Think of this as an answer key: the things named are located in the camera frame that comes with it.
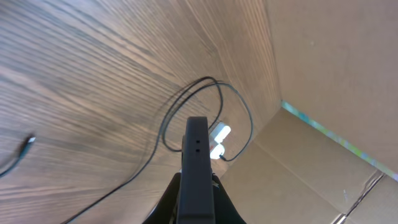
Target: wire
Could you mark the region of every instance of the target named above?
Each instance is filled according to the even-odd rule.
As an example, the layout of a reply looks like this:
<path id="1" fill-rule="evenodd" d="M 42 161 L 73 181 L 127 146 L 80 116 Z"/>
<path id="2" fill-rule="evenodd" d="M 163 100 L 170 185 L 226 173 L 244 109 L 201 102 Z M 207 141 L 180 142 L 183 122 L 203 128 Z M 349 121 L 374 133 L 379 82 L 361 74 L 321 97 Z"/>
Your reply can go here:
<path id="1" fill-rule="evenodd" d="M 35 140 L 36 138 L 33 134 L 30 134 L 25 138 L 25 140 L 22 142 L 22 144 L 19 147 L 19 153 L 17 159 L 5 171 L 0 173 L 0 178 L 9 174 L 20 163 L 20 161 L 25 157 L 25 155 L 27 154 L 27 152 L 29 151 L 30 147 L 33 145 L 33 142 Z"/>
<path id="2" fill-rule="evenodd" d="M 178 103 L 178 101 L 180 101 L 180 100 L 183 98 L 183 96 L 184 96 L 190 89 L 192 89 L 194 86 L 198 85 L 199 83 L 201 83 L 201 82 L 203 82 L 203 81 L 205 81 L 205 80 L 211 80 L 212 83 L 206 84 L 206 85 L 200 87 L 199 89 L 195 90 L 193 93 L 191 93 L 190 95 L 188 95 L 181 103 L 179 103 L 177 107 L 175 107 L 175 105 Z M 125 185 L 127 185 L 128 183 L 130 183 L 131 181 L 133 181 L 133 180 L 134 180 L 134 179 L 135 179 L 135 178 L 148 166 L 148 164 L 150 163 L 150 161 L 151 161 L 152 158 L 154 157 L 154 155 L 155 155 L 155 153 L 156 153 L 156 150 L 157 150 L 157 146 L 159 145 L 160 137 L 162 137 L 162 142 L 163 142 L 163 144 L 165 145 L 165 147 L 166 147 L 168 150 L 170 150 L 170 151 L 172 151 L 172 152 L 181 152 L 180 149 L 173 149 L 173 148 L 171 148 L 170 146 L 167 145 L 166 138 L 165 138 L 166 130 L 167 130 L 167 128 L 168 128 L 168 126 L 169 126 L 169 124 L 170 124 L 172 118 L 175 116 L 175 114 L 179 111 L 179 109 L 180 109 L 190 98 L 192 98 L 193 96 L 195 96 L 195 94 L 197 94 L 198 92 L 200 92 L 200 91 L 202 91 L 202 90 L 204 90 L 204 89 L 206 89 L 206 88 L 212 87 L 212 86 L 216 86 L 217 89 L 218 89 L 218 93 L 219 93 L 219 96 L 220 96 L 220 109 L 218 110 L 218 114 L 217 114 L 215 120 L 214 120 L 214 121 L 212 122 L 212 124 L 210 125 L 209 129 L 211 129 L 211 128 L 215 125 L 215 123 L 217 122 L 217 120 L 218 120 L 218 118 L 220 117 L 220 114 L 221 114 L 221 112 L 222 112 L 222 110 L 223 110 L 224 99 L 223 99 L 223 95 L 222 95 L 220 86 L 227 86 L 228 88 L 230 88 L 231 90 L 233 90 L 233 91 L 235 92 L 235 94 L 237 94 L 237 95 L 239 96 L 240 100 L 242 101 L 244 107 L 246 108 L 246 110 L 247 110 L 247 112 L 248 112 L 249 120 L 250 120 L 250 125 L 251 125 L 251 130 L 250 130 L 250 135 L 249 135 L 248 141 L 246 142 L 246 144 L 244 145 L 244 147 L 243 147 L 232 159 L 226 159 L 225 157 L 223 157 L 222 155 L 220 155 L 221 159 L 224 160 L 224 161 L 226 161 L 226 162 L 233 161 L 235 158 L 237 158 L 237 157 L 240 155 L 240 153 L 242 153 L 242 152 L 245 150 L 245 148 L 248 146 L 248 144 L 249 144 L 249 142 L 250 142 L 250 140 L 251 140 L 251 138 L 252 138 L 252 133 L 253 133 L 253 120 L 252 120 L 252 116 L 251 116 L 251 112 L 250 112 L 249 106 L 246 104 L 245 100 L 244 100 L 243 97 L 239 94 L 239 92 L 238 92 L 233 86 L 231 86 L 230 84 L 217 81 L 217 80 L 216 80 L 215 78 L 213 78 L 213 77 L 203 77 L 203 78 L 199 78 L 199 79 L 195 80 L 194 82 L 192 82 L 192 84 L 190 84 L 190 85 L 184 87 L 184 88 L 186 88 L 186 89 L 176 98 L 176 100 L 173 102 L 173 104 L 171 105 L 171 107 L 167 110 L 167 112 L 166 112 L 165 116 L 163 117 L 163 120 L 162 120 L 162 122 L 161 122 L 161 124 L 160 124 L 160 128 L 159 128 L 159 132 L 158 132 L 157 137 L 156 137 L 154 149 L 153 149 L 151 155 L 149 156 L 147 162 L 138 170 L 138 172 L 137 172 L 135 175 L 133 175 L 129 180 L 127 180 L 127 181 L 125 181 L 123 184 L 117 186 L 116 188 L 114 188 L 113 190 L 111 190 L 109 193 L 107 193 L 106 195 L 102 196 L 101 198 L 99 198 L 98 200 L 96 200 L 95 202 L 93 202 L 92 204 L 90 204 L 89 206 L 87 206 L 86 208 L 84 208 L 83 210 L 81 210 L 80 212 L 78 212 L 77 214 L 75 214 L 74 216 L 70 217 L 68 220 L 65 220 L 65 221 L 62 222 L 61 224 L 67 224 L 67 223 L 70 223 L 70 222 L 74 221 L 76 218 L 78 218 L 80 215 L 82 215 L 83 213 L 85 213 L 86 211 L 88 211 L 89 209 L 91 209 L 92 207 L 94 207 L 96 204 L 100 203 L 100 202 L 101 202 L 102 200 L 104 200 L 106 197 L 110 196 L 111 194 L 115 193 L 117 190 L 121 189 L 122 187 L 124 187 Z"/>

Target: cable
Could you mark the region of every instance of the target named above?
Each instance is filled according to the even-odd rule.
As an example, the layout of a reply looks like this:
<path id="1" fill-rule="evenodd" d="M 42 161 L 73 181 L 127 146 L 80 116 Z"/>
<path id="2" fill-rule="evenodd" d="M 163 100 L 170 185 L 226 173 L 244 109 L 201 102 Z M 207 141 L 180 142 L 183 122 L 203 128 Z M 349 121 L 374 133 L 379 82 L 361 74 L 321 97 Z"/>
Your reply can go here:
<path id="1" fill-rule="evenodd" d="M 192 89 L 194 86 L 198 85 L 199 83 L 201 83 L 201 82 L 203 82 L 203 81 L 205 81 L 205 80 L 211 80 L 212 83 L 206 84 L 206 85 L 200 87 L 199 89 L 195 90 L 193 93 L 191 93 L 190 95 L 188 95 L 181 103 L 179 103 L 177 107 L 175 107 L 175 105 L 178 103 L 178 101 L 181 100 L 182 97 L 183 97 L 190 89 Z M 101 198 L 99 198 L 98 200 L 96 200 L 95 202 L 93 202 L 92 204 L 90 204 L 89 206 L 87 206 L 86 208 L 84 208 L 83 210 L 81 210 L 80 212 L 78 212 L 77 214 L 75 214 L 74 216 L 70 217 L 68 220 L 65 220 L 65 221 L 62 222 L 61 224 L 67 224 L 67 223 L 70 223 L 70 222 L 74 221 L 74 220 L 75 220 L 76 218 L 78 218 L 81 214 L 85 213 L 86 211 L 88 211 L 89 209 L 91 209 L 92 207 L 94 207 L 96 204 L 100 203 L 100 202 L 101 202 L 102 200 L 104 200 L 106 197 L 110 196 L 111 194 L 115 193 L 117 190 L 121 189 L 122 187 L 124 187 L 125 185 L 127 185 L 128 183 L 130 183 L 131 181 L 133 181 L 133 180 L 134 180 L 134 179 L 135 179 L 135 178 L 148 166 L 148 164 L 150 163 L 150 161 L 151 161 L 152 158 L 154 157 L 154 155 L 155 155 L 155 153 L 156 153 L 156 150 L 157 150 L 157 146 L 159 145 L 160 137 L 162 137 L 162 142 L 163 142 L 163 144 L 165 145 L 165 147 L 166 147 L 168 150 L 170 150 L 170 151 L 172 151 L 172 152 L 180 152 L 180 151 L 181 151 L 180 149 L 172 149 L 170 146 L 167 145 L 166 140 L 165 140 L 166 130 L 167 130 L 167 128 L 168 128 L 168 126 L 169 126 L 169 124 L 170 124 L 172 118 L 174 117 L 174 115 L 178 112 L 178 110 L 179 110 L 190 98 L 192 98 L 192 97 L 193 97 L 195 94 L 197 94 L 198 92 L 200 92 L 200 91 L 202 91 L 202 90 L 204 90 L 204 89 L 206 89 L 206 88 L 212 87 L 212 86 L 216 86 L 217 89 L 218 89 L 218 93 L 219 93 L 219 96 L 220 96 L 220 109 L 219 109 L 219 111 L 218 111 L 218 114 L 217 114 L 215 120 L 214 120 L 214 121 L 212 122 L 212 124 L 210 125 L 209 129 L 211 129 L 211 128 L 214 126 L 214 124 L 217 122 L 217 120 L 218 120 L 218 118 L 220 117 L 220 114 L 221 114 L 221 112 L 222 112 L 222 110 L 223 110 L 223 105 L 224 105 L 223 102 L 224 102 L 224 99 L 223 99 L 223 95 L 222 95 L 220 86 L 227 86 L 228 88 L 230 88 L 231 90 L 233 90 L 233 91 L 235 92 L 235 94 L 237 94 L 237 95 L 239 96 L 240 100 L 242 101 L 243 105 L 245 106 L 245 108 L 246 108 L 246 110 L 247 110 L 247 112 L 248 112 L 249 119 L 250 119 L 250 124 L 251 124 L 251 130 L 250 130 L 250 135 L 249 135 L 248 141 L 246 142 L 246 144 L 244 145 L 244 147 L 243 147 L 232 159 L 226 159 L 225 157 L 223 157 L 222 155 L 220 155 L 221 159 L 224 160 L 224 161 L 226 161 L 226 162 L 233 161 L 235 158 L 237 158 L 237 157 L 240 155 L 240 153 L 242 153 L 242 152 L 245 150 L 245 148 L 248 146 L 248 144 L 249 144 L 249 142 L 250 142 L 250 140 L 251 140 L 251 138 L 252 138 L 252 133 L 253 133 L 253 120 L 252 120 L 252 116 L 251 116 L 251 112 L 250 112 L 249 106 L 246 104 L 245 100 L 244 100 L 243 97 L 239 94 L 239 92 L 238 92 L 235 88 L 233 88 L 233 86 L 231 86 L 230 84 L 223 83 L 223 82 L 219 82 L 219 81 L 217 81 L 217 80 L 216 80 L 215 78 L 213 78 L 213 77 L 203 77 L 203 78 L 199 78 L 199 79 L 195 80 L 194 82 L 192 82 L 192 84 L 190 84 L 190 85 L 184 87 L 184 88 L 186 88 L 186 89 L 177 97 L 177 99 L 173 102 L 173 104 L 171 105 L 171 107 L 167 110 L 167 112 L 166 112 L 165 116 L 163 117 L 163 120 L 162 120 L 162 122 L 161 122 L 161 124 L 160 124 L 160 128 L 159 128 L 159 132 L 158 132 L 157 137 L 156 137 L 154 149 L 153 149 L 151 155 L 149 156 L 147 162 L 138 170 L 138 172 L 137 172 L 135 175 L 133 175 L 129 180 L 127 180 L 127 181 L 125 181 L 123 184 L 117 186 L 116 188 L 114 188 L 113 190 L 111 190 L 109 193 L 107 193 L 106 195 L 102 196 Z"/>
<path id="2" fill-rule="evenodd" d="M 25 138 L 25 140 L 20 145 L 18 158 L 11 164 L 11 166 L 9 166 L 5 171 L 0 173 L 0 178 L 9 174 L 19 164 L 19 162 L 25 157 L 25 155 L 29 151 L 30 147 L 33 145 L 35 139 L 36 138 L 33 134 L 30 134 Z"/>

